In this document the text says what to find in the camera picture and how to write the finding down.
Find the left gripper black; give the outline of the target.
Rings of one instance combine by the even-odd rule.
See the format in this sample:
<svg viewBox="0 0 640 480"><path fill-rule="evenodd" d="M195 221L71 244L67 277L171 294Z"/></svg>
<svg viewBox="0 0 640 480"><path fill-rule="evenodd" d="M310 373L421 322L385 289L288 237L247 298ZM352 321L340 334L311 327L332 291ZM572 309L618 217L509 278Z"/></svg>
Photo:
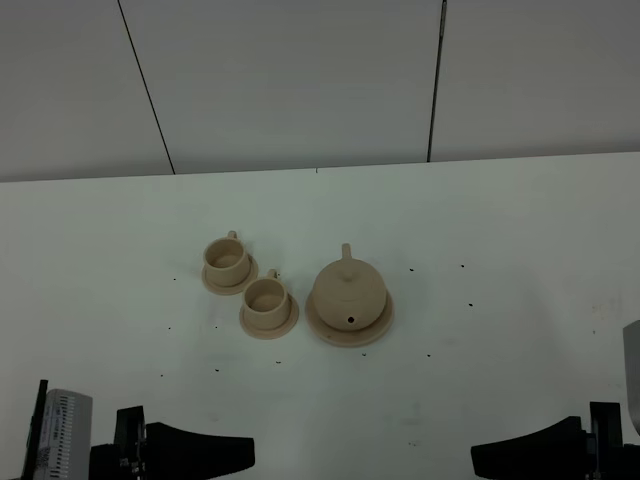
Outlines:
<svg viewBox="0 0 640 480"><path fill-rule="evenodd" d="M249 437L204 435L155 422L142 406L120 409L114 440L90 450L90 480L214 479L255 465Z"/></svg>

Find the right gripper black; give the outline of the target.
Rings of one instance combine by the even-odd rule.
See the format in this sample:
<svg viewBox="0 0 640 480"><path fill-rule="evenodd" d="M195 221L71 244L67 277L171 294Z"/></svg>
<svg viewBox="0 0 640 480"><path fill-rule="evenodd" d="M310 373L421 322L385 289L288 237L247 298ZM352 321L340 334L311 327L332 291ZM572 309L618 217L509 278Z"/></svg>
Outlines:
<svg viewBox="0 0 640 480"><path fill-rule="evenodd" d="M484 479L638 479L639 446L625 443L619 403L590 403L591 432L569 416L525 436L471 448Z"/></svg>

